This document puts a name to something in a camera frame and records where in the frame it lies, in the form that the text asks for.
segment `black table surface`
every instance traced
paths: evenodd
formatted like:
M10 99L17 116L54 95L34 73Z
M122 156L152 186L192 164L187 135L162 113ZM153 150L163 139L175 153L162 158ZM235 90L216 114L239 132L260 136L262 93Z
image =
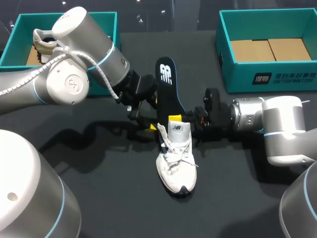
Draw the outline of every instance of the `black table surface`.
M207 87L218 88L228 103L259 96L225 92L214 38L214 31L121 34L122 52L140 75L154 74L162 56L174 59L187 111L203 105ZM316 93L285 94L310 100L303 105L306 129L316 127ZM156 116L147 103L142 113ZM280 199L305 170L268 164L263 138L253 134L194 143L196 189L177 199L159 179L154 134L136 131L126 108L111 98L22 109L1 116L0 128L29 140L73 191L82 212L80 238L282 238Z

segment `black insole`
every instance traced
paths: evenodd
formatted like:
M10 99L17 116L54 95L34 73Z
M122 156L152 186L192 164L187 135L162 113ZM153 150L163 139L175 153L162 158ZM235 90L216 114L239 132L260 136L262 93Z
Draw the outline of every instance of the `black insole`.
M174 61L169 57L159 58L155 65L158 81L158 122L167 128L169 115L186 115L177 95L177 76Z

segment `shoelace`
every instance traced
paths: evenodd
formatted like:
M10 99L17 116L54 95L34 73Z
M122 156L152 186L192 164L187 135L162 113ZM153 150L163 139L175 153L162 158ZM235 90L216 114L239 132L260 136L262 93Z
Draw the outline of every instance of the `shoelace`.
M186 149L190 145L191 139L189 139L185 145L181 146L182 148L180 146L178 146L178 143L171 143L170 141L168 141L165 136L163 137L163 140L164 140L165 145L172 152L172 154L164 155L165 159L168 163L173 164L173 163L176 163L179 161L183 161L183 162L186 162L192 166L199 167L198 165L192 164L189 161L187 161L186 158L188 157L188 154L184 154L184 152L186 151Z

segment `shoe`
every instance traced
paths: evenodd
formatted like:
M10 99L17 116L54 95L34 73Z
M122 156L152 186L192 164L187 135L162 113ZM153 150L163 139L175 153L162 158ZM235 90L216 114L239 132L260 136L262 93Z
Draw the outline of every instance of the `shoe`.
M196 167L192 154L190 123L168 122L168 134L158 123L161 151L157 158L160 179L173 194L188 195L196 184Z

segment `cable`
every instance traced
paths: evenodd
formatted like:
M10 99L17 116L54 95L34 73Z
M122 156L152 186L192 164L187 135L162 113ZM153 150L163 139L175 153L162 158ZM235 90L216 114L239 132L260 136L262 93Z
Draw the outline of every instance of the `cable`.
M100 74L100 76L103 78L103 81L105 82L111 96L114 98L114 99L119 99L119 97L116 95L116 93L113 91L110 83L109 83L109 80L107 79L106 75L104 74L104 72L102 71L102 69L99 67L99 65L97 65L97 63L88 55L82 53L82 52L78 52L78 51L71 51L71 53L73 53L74 55L76 56L80 56L80 57L84 57L86 60L88 60L94 67L95 69L98 71L98 73Z
M50 68L54 63L63 60L67 57L67 54L74 54L76 56L80 56L85 58L86 60L88 60L94 67L95 69L98 71L98 73L100 74L100 76L103 78L103 81L105 82L107 89L109 90L111 96L117 100L119 99L119 97L116 95L116 93L113 91L109 80L107 79L106 75L104 74L104 72L102 71L102 69L97 65L97 63L88 55L86 55L85 53L82 52L78 52L78 51L65 51L65 50L60 50L57 49L58 51L63 51L66 52L61 54L60 56L55 57L54 59L52 59L51 61L47 62L46 64L44 64L40 69L38 70L34 70L33 72L31 72L30 77L28 77L25 81L23 81L22 83L19 83L13 87L10 87L8 89L5 89L3 91L0 91L0 96L4 95L4 94L8 94L11 93L15 90L17 90L18 88L21 88L22 86L26 85L27 83L31 82L34 78L36 78L37 76L39 76L41 73L43 73L44 71L46 71L48 68Z

